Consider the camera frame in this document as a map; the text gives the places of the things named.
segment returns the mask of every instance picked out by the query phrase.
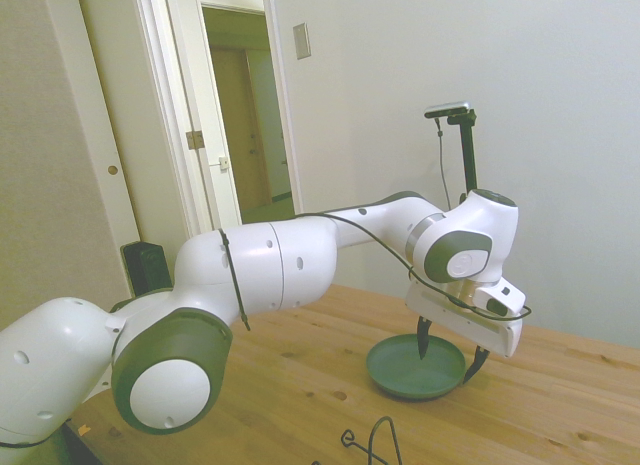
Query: open doorway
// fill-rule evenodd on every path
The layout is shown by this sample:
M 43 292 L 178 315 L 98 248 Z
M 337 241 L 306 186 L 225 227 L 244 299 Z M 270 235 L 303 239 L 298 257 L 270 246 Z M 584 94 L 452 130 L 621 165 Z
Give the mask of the open doorway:
M 264 14 L 203 7 L 243 223 L 294 215 Z

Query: door hinge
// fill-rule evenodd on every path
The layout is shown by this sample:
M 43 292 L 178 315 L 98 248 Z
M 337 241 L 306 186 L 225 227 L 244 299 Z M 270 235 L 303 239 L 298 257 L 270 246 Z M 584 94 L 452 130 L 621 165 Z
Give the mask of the door hinge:
M 204 148 L 202 130 L 187 132 L 187 143 L 189 144 L 189 150 L 199 150 L 200 148 Z

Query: green plate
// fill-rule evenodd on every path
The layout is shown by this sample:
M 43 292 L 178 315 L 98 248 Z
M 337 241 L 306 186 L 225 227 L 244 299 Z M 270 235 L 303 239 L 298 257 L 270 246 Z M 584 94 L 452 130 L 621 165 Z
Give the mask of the green plate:
M 371 378 L 386 392 L 413 400 L 436 398 L 462 381 L 466 365 L 451 342 L 430 336 L 424 359 L 415 334 L 398 335 L 376 344 L 367 355 Z

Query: wood grain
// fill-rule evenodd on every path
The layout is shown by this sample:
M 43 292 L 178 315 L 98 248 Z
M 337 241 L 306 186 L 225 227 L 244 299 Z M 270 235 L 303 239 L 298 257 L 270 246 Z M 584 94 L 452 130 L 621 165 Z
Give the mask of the wood grain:
M 410 465 L 640 463 L 640 350 L 525 325 L 511 359 L 490 355 L 465 386 L 433 401 L 383 393 L 365 366 L 387 337 L 415 333 L 401 299 L 332 286 L 301 309 L 236 323 L 225 384 L 213 410 L 170 436 L 145 435 L 118 415 L 110 392 L 82 405 L 69 426 L 104 465 L 367 463 L 346 449 L 389 415 Z M 475 345 L 434 325 L 473 360 Z M 395 454 L 388 427 L 376 453 Z

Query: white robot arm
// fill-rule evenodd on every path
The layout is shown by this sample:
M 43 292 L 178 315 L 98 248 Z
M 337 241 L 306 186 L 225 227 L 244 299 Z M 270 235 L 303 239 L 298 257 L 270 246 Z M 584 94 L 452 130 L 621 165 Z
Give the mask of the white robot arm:
M 318 300 L 333 280 L 337 250 L 373 236 L 410 267 L 407 306 L 423 323 L 440 322 L 510 356 L 524 295 L 502 277 L 502 265 L 517 220 L 515 204 L 489 191 L 472 191 L 450 212 L 405 192 L 196 236 L 179 252 L 173 290 L 113 313 L 75 298 L 47 302 L 0 333 L 0 463 L 18 463 L 109 387 L 140 430 L 193 425 L 220 391 L 231 323 Z

